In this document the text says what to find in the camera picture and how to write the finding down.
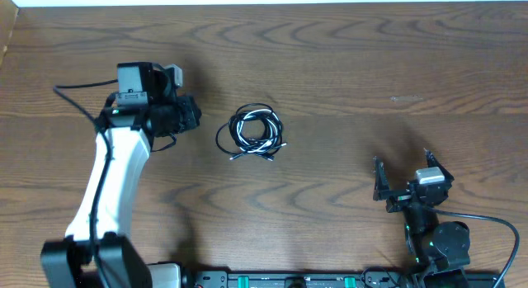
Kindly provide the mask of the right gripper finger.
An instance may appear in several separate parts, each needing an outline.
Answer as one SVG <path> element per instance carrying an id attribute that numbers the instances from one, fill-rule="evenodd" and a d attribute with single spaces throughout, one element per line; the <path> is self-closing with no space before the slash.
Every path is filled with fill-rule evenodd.
<path id="1" fill-rule="evenodd" d="M 438 167 L 444 175 L 445 180 L 449 183 L 452 183 L 455 180 L 453 175 L 436 159 L 431 150 L 426 149 L 425 156 L 429 168 Z"/>
<path id="2" fill-rule="evenodd" d="M 375 186 L 373 193 L 374 201 L 387 200 L 390 197 L 390 186 L 389 181 L 386 177 L 384 170 L 384 163 L 380 158 L 374 157 L 375 162 Z"/>

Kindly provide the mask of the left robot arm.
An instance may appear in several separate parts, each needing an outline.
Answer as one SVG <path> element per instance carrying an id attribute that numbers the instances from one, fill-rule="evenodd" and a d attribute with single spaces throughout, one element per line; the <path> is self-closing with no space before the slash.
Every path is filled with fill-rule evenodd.
<path id="1" fill-rule="evenodd" d="M 121 63 L 98 116 L 96 155 L 82 203 L 64 238 L 44 243 L 40 262 L 51 287 L 182 287 L 181 267 L 147 264 L 130 242 L 139 179 L 156 138 L 174 139 L 200 124 L 175 64 Z"/>

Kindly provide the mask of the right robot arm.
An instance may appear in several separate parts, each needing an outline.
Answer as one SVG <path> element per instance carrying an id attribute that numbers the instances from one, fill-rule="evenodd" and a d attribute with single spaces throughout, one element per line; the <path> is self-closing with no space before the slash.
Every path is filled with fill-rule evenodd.
<path id="1" fill-rule="evenodd" d="M 470 263 L 469 227 L 459 221 L 440 222 L 434 211 L 448 198 L 454 177 L 429 150 L 427 167 L 418 169 L 403 189 L 392 190 L 384 163 L 374 158 L 374 201 L 385 201 L 389 213 L 401 212 L 409 252 L 417 265 L 403 274 L 401 287 L 425 287 L 426 278 L 444 272 L 462 270 Z"/>

